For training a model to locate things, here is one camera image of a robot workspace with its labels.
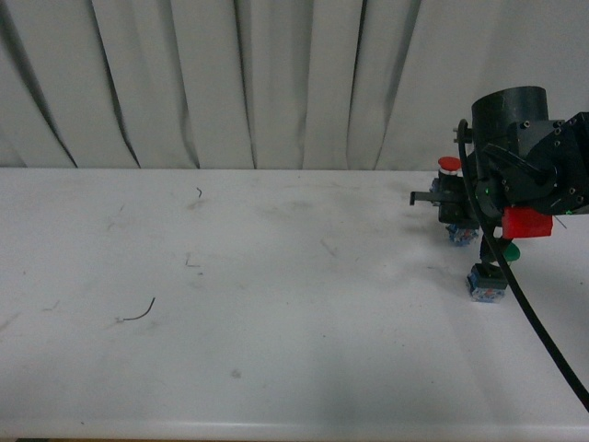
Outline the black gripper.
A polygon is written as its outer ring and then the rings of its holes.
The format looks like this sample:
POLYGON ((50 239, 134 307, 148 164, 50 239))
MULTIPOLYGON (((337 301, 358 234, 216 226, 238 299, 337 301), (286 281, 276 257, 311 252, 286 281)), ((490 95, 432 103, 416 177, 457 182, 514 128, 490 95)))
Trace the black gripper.
MULTIPOLYGON (((478 273, 505 276, 514 238, 548 237, 553 219, 588 212, 588 114, 549 117, 542 87, 511 87, 477 100, 463 132, 470 184, 491 227, 482 226, 478 273), (494 237, 495 227, 502 237, 494 237)), ((441 203, 411 192, 410 205, 441 203)))

